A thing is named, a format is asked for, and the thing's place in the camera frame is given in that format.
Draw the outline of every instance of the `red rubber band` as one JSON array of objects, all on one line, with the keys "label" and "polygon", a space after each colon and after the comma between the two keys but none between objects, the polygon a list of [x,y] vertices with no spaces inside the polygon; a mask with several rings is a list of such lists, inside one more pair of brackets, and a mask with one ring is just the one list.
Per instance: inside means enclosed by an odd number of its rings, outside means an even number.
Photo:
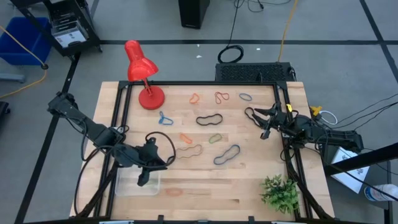
[{"label": "red rubber band", "polygon": [[180,134],[180,139],[183,140],[185,143],[187,144],[192,144],[192,139],[188,138],[188,136],[184,135],[184,134]]},{"label": "red rubber band", "polygon": [[[198,99],[197,99],[196,101],[192,101],[192,100],[194,99],[195,96],[197,96]],[[199,99],[200,99],[200,97],[199,97],[196,93],[194,93],[194,94],[192,95],[192,97],[189,99],[189,103],[191,103],[191,104],[196,104],[196,103],[198,103]]]},{"label": "red rubber band", "polygon": [[220,104],[221,103],[221,99],[218,97],[218,95],[221,95],[221,97],[224,99],[224,100],[229,100],[229,94],[228,93],[220,93],[220,92],[216,92],[214,95],[216,96],[216,104]]}]

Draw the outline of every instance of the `green rubber band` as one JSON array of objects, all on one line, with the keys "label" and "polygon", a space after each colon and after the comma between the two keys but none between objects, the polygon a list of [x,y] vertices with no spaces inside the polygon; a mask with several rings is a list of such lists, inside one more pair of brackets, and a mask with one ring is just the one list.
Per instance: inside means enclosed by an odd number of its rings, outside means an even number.
[{"label": "green rubber band", "polygon": [[[219,136],[220,138],[217,139],[217,140],[215,140],[215,141],[211,141],[211,140],[212,140],[214,137],[216,137],[216,136]],[[218,142],[218,141],[221,140],[222,138],[223,138],[223,136],[217,133],[217,134],[215,134],[215,135],[213,135],[212,137],[209,138],[209,143],[210,143],[210,144],[213,144],[214,142]]]}]

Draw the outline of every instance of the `wooden tabletop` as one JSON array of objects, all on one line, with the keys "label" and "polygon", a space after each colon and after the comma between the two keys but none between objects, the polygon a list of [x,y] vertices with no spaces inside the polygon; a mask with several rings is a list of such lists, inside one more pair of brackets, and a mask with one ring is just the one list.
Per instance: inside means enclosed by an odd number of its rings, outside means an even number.
[{"label": "wooden tabletop", "polygon": [[[99,93],[94,121],[110,126],[118,83],[104,82]],[[257,221],[293,220],[293,215],[275,212],[261,202],[260,183],[267,176],[286,176],[285,163],[279,154],[282,150],[280,133],[271,130],[267,140],[261,140],[261,130],[244,115],[244,109],[270,108],[275,102],[270,86],[161,86],[166,99],[159,110],[145,110],[138,102],[143,86],[133,86],[127,117],[130,130],[126,144],[141,146],[145,135],[151,131],[168,134],[177,148],[201,144],[203,152],[189,159],[176,159],[168,170],[160,172],[160,191],[155,196],[120,196],[114,198],[112,219],[156,220],[164,215],[165,220],[247,220],[254,216]],[[289,97],[294,110],[310,116],[303,83],[288,83]],[[215,92],[229,93],[229,100],[215,102]],[[189,103],[193,93],[200,97],[197,104]],[[250,94],[252,101],[240,99],[240,93]],[[122,116],[122,96],[118,125]],[[172,126],[158,123],[159,111],[173,119]],[[222,123],[216,126],[200,126],[198,116],[215,113],[223,115]],[[187,144],[180,139],[184,133],[193,140]],[[209,138],[220,133],[222,140],[214,144]],[[166,138],[155,135],[159,154],[166,160],[172,155]],[[213,159],[222,155],[233,144],[239,144],[240,154],[223,165],[214,165]],[[86,156],[94,149],[89,142]],[[331,216],[334,216],[328,186],[319,155],[302,149],[302,162],[309,191]],[[103,155],[99,153],[88,165],[81,178],[78,193],[78,209],[81,210],[98,188]],[[101,214],[104,214],[108,192],[104,195]],[[301,216],[305,216],[302,196],[299,193]]]}]

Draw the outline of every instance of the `clear plastic container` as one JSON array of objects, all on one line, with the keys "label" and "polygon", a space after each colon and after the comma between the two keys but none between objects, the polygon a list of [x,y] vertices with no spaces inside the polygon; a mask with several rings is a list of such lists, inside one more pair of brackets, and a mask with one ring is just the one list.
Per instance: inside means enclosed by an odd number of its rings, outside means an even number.
[{"label": "clear plastic container", "polygon": [[160,172],[150,173],[149,181],[146,185],[140,187],[137,185],[138,177],[141,174],[141,168],[132,166],[130,168],[120,168],[116,178],[115,194],[117,196],[153,196],[159,193]]}]

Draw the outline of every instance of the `potted plant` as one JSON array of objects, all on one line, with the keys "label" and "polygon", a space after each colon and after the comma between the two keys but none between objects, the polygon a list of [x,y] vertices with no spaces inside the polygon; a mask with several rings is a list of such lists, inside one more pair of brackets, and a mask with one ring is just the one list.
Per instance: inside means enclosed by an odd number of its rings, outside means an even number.
[{"label": "potted plant", "polygon": [[269,204],[283,214],[291,214],[299,208],[299,199],[297,197],[296,182],[287,179],[286,182],[280,178],[282,174],[274,176],[272,179],[267,177],[261,186],[264,194],[261,194],[261,200]]}]

